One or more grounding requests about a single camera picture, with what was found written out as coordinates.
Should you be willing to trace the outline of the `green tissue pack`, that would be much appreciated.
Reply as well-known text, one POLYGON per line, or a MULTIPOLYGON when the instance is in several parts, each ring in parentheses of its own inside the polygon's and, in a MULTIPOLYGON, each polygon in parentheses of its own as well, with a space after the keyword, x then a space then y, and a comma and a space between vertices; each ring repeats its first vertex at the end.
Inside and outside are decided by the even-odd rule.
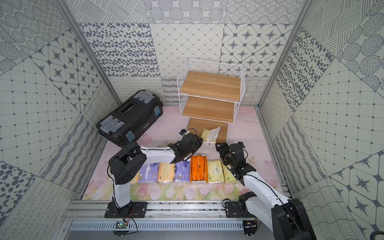
POLYGON ((223 172, 224 172, 224 179, 226 184, 236 183, 237 180, 232 174, 232 172, 229 170, 229 168, 225 165, 223 165, 223 172))
POLYGON ((219 137, 221 127, 217 127, 212 130, 203 129, 201 138, 203 139, 203 146, 213 147, 219 137))
POLYGON ((225 181, 223 164, 221 160, 209 160, 208 162, 208 183, 218 184, 225 181))

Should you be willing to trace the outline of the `orange tissue pack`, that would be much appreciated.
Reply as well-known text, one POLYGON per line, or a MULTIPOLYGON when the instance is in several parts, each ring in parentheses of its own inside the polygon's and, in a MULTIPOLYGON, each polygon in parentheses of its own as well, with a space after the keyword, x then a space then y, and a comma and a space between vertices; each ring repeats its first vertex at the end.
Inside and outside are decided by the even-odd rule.
POLYGON ((190 161, 190 182, 204 184, 208 180, 208 161, 206 156, 192 156, 190 161))

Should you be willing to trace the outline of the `purple tissue pack shelf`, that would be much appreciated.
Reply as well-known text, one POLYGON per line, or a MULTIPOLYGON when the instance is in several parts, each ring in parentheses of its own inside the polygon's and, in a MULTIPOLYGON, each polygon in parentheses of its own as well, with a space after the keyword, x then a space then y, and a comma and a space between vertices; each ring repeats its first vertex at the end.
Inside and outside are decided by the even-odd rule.
POLYGON ((190 182, 190 162, 182 161, 175 164, 174 182, 186 183, 190 182))
POLYGON ((143 165, 139 171, 139 184, 155 184, 158 181, 159 164, 143 165))

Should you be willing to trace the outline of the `yellow tissue pack shelf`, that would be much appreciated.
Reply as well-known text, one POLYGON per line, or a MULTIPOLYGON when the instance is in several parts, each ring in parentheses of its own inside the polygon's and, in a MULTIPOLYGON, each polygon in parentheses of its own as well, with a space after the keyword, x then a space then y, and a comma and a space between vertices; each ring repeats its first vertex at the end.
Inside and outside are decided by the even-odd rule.
POLYGON ((167 184, 174 181, 175 164, 159 163, 158 179, 159 183, 167 184))
POLYGON ((140 172, 137 172, 134 178, 131 180, 131 184, 137 184, 139 182, 140 172))

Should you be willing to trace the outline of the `purple tissue pack top shelf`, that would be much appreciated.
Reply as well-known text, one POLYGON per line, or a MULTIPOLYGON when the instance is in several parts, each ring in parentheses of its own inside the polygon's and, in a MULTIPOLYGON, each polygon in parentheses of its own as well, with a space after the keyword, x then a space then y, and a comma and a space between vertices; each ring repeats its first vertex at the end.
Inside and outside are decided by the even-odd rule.
POLYGON ((139 184, 155 184, 158 181, 159 164, 143 165, 139 171, 139 184))

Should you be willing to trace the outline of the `yellow tissue pack top shelf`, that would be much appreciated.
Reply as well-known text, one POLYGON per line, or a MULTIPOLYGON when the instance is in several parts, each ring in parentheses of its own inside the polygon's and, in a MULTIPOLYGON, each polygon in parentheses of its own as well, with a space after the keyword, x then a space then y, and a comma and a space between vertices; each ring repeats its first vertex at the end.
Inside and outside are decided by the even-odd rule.
POLYGON ((131 184, 137 184, 139 182, 140 172, 137 172, 134 178, 131 180, 131 184))

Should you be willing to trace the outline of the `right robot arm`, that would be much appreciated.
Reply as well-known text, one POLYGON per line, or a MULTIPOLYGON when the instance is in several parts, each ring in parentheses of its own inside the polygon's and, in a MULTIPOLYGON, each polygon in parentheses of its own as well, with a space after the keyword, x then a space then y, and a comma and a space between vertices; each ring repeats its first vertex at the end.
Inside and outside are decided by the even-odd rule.
POLYGON ((228 145, 216 143, 217 152, 236 180, 249 189, 240 195, 239 210, 242 215, 253 215, 264 223, 276 240, 315 240, 316 235, 304 204, 290 199, 268 184, 257 170, 246 162, 242 142, 228 145))

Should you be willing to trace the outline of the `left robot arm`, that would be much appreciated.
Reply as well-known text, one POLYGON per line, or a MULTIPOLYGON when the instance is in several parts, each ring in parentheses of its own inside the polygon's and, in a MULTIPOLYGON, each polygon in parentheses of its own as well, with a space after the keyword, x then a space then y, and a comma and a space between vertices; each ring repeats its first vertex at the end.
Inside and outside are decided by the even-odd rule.
POLYGON ((131 203, 130 183, 143 165, 175 164, 188 160, 202 146, 203 139, 188 133, 164 148, 145 148, 137 142, 129 143, 109 160, 107 172, 113 179, 113 202, 120 210, 131 203))

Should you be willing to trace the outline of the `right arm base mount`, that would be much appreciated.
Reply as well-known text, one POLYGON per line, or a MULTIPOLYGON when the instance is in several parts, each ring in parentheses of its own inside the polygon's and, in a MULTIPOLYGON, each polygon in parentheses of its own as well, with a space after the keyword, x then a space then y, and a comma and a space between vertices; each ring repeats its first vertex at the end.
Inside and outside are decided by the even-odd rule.
POLYGON ((253 192, 247 192, 239 196, 237 202, 229 199, 222 201, 222 206, 226 211, 227 218, 255 218, 254 215, 248 212, 246 207, 246 201, 252 197, 256 197, 253 192))

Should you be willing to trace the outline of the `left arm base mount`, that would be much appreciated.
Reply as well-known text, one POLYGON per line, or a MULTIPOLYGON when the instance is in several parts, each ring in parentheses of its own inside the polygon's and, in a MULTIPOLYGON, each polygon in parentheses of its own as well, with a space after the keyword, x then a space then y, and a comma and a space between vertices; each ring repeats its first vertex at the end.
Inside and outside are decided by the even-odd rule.
POLYGON ((122 219, 127 217, 133 217, 134 219, 142 219, 145 217, 147 206, 147 202, 131 202, 124 207, 118 208, 115 202, 110 202, 105 212, 105 218, 122 219))

